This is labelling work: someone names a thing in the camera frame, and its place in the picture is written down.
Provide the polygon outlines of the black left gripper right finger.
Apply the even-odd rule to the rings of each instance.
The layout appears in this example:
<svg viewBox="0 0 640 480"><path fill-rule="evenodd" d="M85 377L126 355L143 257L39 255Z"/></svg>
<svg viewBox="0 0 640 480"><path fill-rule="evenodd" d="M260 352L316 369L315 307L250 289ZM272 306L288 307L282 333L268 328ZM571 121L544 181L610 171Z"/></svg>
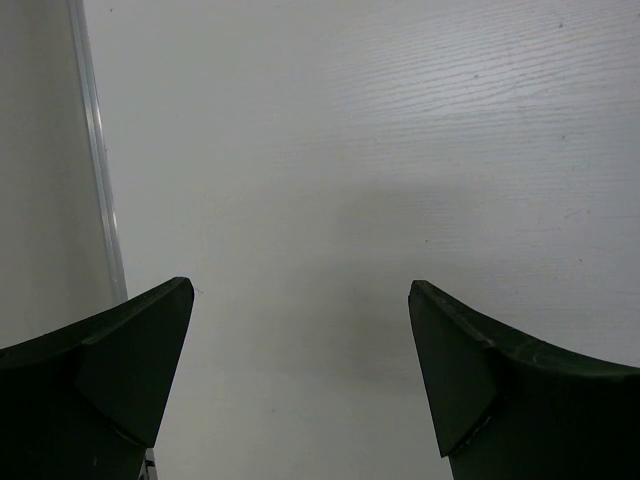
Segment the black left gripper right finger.
<svg viewBox="0 0 640 480"><path fill-rule="evenodd" d="M519 331L416 280L409 316L457 479L635 479L639 371Z"/></svg>

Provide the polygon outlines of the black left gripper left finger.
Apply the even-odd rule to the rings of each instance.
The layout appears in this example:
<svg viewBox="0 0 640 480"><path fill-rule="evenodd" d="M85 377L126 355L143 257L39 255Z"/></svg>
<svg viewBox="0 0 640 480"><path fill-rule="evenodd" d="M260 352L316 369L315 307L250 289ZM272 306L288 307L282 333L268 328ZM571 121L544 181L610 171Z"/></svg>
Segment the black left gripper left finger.
<svg viewBox="0 0 640 480"><path fill-rule="evenodd" d="M136 479L194 305L185 277L1 351L4 479Z"/></svg>

